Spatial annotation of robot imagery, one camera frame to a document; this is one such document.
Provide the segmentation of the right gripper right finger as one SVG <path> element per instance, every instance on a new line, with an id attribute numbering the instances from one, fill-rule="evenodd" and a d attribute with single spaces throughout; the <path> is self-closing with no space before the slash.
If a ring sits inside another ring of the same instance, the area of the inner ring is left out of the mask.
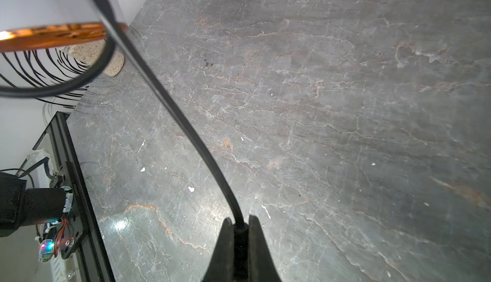
<path id="1" fill-rule="evenodd" d="M 257 216 L 249 216 L 248 233 L 249 281 L 281 281 L 272 260 L 261 223 Z"/>

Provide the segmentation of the white hair dryer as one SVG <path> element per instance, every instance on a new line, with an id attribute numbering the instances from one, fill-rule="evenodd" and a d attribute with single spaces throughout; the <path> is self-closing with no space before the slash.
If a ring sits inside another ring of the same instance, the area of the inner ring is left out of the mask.
<path id="1" fill-rule="evenodd" d="M 102 40 L 91 0 L 1 0 L 1 51 L 48 49 Z"/>

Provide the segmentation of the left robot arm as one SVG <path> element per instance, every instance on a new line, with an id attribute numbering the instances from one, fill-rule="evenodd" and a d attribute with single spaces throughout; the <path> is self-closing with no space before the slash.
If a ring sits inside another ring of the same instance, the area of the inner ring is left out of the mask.
<path id="1" fill-rule="evenodd" d="M 21 226 L 52 223 L 72 210 L 74 194 L 70 188 L 32 188 L 27 182 L 1 173 L 1 237 L 8 237 Z"/>

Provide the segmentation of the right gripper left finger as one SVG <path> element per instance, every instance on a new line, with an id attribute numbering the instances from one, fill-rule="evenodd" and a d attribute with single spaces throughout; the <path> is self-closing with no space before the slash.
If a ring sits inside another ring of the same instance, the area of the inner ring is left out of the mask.
<path id="1" fill-rule="evenodd" d="M 233 281 L 234 272 L 234 227 L 232 220 L 223 223 L 212 258 L 202 281 Z"/>

